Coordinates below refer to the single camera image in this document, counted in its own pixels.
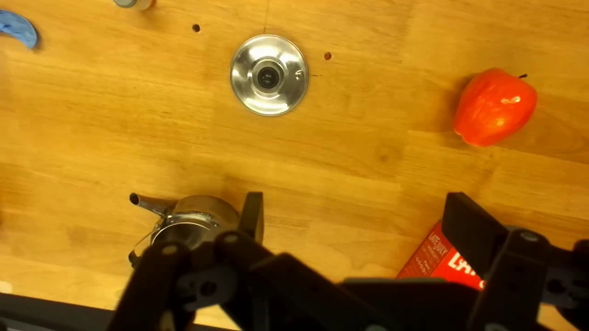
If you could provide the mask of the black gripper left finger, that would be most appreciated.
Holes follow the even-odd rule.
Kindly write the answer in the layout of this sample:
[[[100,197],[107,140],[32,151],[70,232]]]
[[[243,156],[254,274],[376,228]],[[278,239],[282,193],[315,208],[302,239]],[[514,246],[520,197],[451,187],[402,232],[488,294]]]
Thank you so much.
[[[243,331],[345,331],[341,287],[262,244],[264,195],[251,191],[236,210],[240,228],[212,243],[148,246],[107,331],[190,331],[214,305]]]

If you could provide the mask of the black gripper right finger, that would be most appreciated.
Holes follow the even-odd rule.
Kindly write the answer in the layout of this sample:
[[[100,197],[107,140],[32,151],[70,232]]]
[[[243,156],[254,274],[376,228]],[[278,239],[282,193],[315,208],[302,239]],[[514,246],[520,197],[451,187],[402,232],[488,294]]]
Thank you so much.
[[[578,331],[589,331],[588,239],[558,248],[538,232],[501,224],[461,191],[446,197],[442,232],[485,279],[470,331],[543,331],[543,303]]]

